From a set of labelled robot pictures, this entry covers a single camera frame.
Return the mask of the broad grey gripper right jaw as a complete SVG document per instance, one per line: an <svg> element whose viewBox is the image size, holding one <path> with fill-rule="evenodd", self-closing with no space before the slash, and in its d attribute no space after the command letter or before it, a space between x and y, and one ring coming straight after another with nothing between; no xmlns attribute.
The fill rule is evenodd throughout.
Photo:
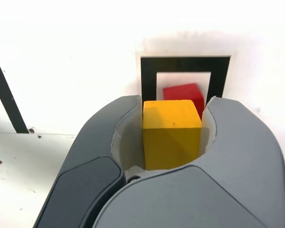
<svg viewBox="0 0 285 228"><path fill-rule="evenodd" d="M126 185L96 228L285 228L285 162L271 130L238 101L212 98L205 152Z"/></svg>

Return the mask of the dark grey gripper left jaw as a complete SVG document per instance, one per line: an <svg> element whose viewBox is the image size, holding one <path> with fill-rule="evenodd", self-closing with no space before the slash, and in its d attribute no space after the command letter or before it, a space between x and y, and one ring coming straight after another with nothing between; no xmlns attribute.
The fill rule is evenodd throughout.
<svg viewBox="0 0 285 228"><path fill-rule="evenodd" d="M143 166L142 99L120 97L75 138L35 222L37 228L90 228L105 203Z"/></svg>

